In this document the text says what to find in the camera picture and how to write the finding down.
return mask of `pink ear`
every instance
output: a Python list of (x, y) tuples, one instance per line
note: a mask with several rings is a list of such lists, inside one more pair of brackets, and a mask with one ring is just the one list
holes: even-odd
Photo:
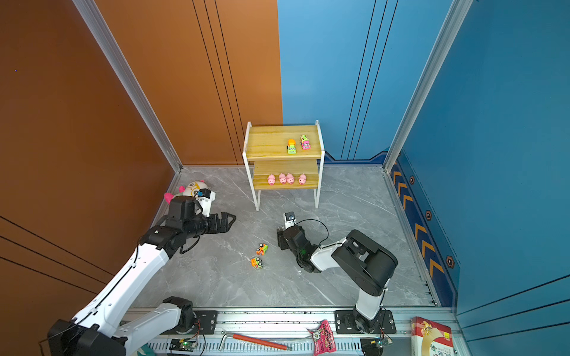
[(172, 195), (171, 193), (164, 193), (164, 200), (166, 200), (167, 203), (170, 204), (170, 201), (174, 199), (174, 195)]

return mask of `orange chevron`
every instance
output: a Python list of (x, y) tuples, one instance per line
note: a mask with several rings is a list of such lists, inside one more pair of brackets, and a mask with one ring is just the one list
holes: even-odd
[(433, 268), (436, 267), (437, 269), (439, 269), (441, 271), (441, 273), (445, 273), (443, 271), (443, 267), (441, 267), (437, 262), (435, 262), (434, 260), (430, 259), (429, 260), (429, 275), (431, 277), (431, 279), (433, 279)]
[(435, 249), (433, 248), (432, 245), (430, 245), (429, 243), (422, 241), (422, 256), (424, 258), (426, 258), (426, 247), (429, 248), (430, 250), (432, 250), (433, 252), (435, 252)]
[(414, 201), (409, 195), (404, 194), (404, 210), (406, 210), (406, 200)]
[(400, 193), (402, 188), (407, 188), (408, 186), (404, 183), (398, 183), (398, 197), (400, 197)]
[(402, 176), (402, 174), (400, 172), (394, 172), (394, 185), (396, 185), (396, 176)]
[(416, 224), (416, 241), (418, 240), (418, 230), (428, 233), (423, 226)]

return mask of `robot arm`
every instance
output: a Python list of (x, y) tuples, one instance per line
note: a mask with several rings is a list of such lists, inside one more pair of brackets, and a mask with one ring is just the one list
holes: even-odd
[[(148, 340), (176, 326), (190, 329), (194, 325), (192, 302), (169, 297), (154, 311), (119, 327), (127, 309), (143, 287), (180, 249), (188, 238), (203, 234), (228, 232), (235, 215), (222, 212), (209, 216), (214, 193), (205, 190), (200, 198), (179, 196), (170, 202), (169, 213), (149, 229), (139, 241), (127, 263), (72, 321), (57, 321), (48, 332), (53, 356), (131, 355)], [(201, 203), (206, 203), (205, 216)]]
[(342, 268), (360, 288), (353, 313), (355, 323), (362, 332), (373, 333), (379, 325), (379, 311), (388, 283), (398, 266), (394, 254), (358, 230), (331, 245), (316, 246), (295, 223), (295, 215), (285, 213), (285, 226), (277, 233), (280, 248), (290, 249), (299, 267), (307, 272)]

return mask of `gray floor tile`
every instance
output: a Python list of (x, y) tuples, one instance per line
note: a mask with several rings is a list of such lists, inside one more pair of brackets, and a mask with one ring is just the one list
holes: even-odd
[[(379, 167), (326, 167), (318, 209), (312, 190), (280, 190), (262, 192), (256, 212), (244, 168), (185, 168), (181, 185), (193, 180), (204, 180), (216, 192), (212, 212), (230, 212), (237, 221), (229, 233), (204, 235), (194, 250), (175, 255), (132, 306), (154, 307), (171, 295), (203, 307), (354, 305), (358, 288), (344, 271), (307, 273), (290, 251), (278, 248), (275, 229), (287, 211), (294, 211), (298, 220), (325, 223), (330, 238), (323, 244), (358, 229), (390, 250), (399, 265), (385, 305), (430, 304)], [(326, 236), (318, 222), (301, 225), (313, 243)], [(262, 270), (249, 262), (259, 243), (270, 246)]]

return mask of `blue wall stripe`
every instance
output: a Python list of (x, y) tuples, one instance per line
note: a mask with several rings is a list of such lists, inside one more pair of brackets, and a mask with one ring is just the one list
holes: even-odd
[(457, 293), (449, 276), (449, 269), (445, 264), (445, 256), (440, 253), (440, 247), (434, 241), (430, 230), (427, 228), (422, 210), (417, 205), (417, 200), (409, 188), (409, 176), (401, 169), (399, 162), (392, 167), (391, 181), (400, 197), (408, 223), (414, 235), (417, 234), (417, 247), (424, 256), (424, 263), (431, 275), (431, 281), (441, 302), (441, 306), (455, 308)]

